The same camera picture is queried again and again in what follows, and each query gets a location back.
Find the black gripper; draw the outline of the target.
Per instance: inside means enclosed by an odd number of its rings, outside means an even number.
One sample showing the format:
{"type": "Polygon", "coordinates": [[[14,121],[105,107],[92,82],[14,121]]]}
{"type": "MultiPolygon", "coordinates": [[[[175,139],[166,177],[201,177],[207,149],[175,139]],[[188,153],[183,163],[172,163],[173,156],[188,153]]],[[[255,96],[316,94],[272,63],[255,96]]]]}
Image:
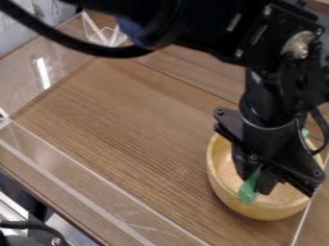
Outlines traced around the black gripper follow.
{"type": "MultiPolygon", "coordinates": [[[[314,197],[316,190],[326,180],[326,172],[320,167],[315,155],[307,150],[308,144],[303,139],[302,130],[298,128],[298,120],[292,120],[276,128],[261,127],[247,120],[240,111],[219,108],[215,111],[215,130],[232,143],[232,158],[240,178],[247,181],[256,169],[260,167],[259,155],[247,147],[235,144],[239,140],[245,141],[267,156],[273,156],[280,151],[280,146],[298,155],[294,164],[295,170],[300,170],[308,179],[308,192],[303,193],[314,197]]],[[[260,171],[257,191],[269,195],[286,179],[280,170],[264,166],[260,171]]]]}

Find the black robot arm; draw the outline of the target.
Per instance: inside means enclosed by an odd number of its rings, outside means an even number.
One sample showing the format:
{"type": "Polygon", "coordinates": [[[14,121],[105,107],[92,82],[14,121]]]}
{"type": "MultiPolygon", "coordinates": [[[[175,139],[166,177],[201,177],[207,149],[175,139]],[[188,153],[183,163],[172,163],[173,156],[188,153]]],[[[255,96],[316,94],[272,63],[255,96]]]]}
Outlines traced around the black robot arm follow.
{"type": "Polygon", "coordinates": [[[312,196],[326,173],[304,138],[310,119],[329,142],[319,111],[329,102],[329,51],[316,14],[290,0],[64,1],[114,16],[136,53],[177,44],[245,68],[239,109],[215,113],[237,173],[264,195],[288,183],[312,196]]]}

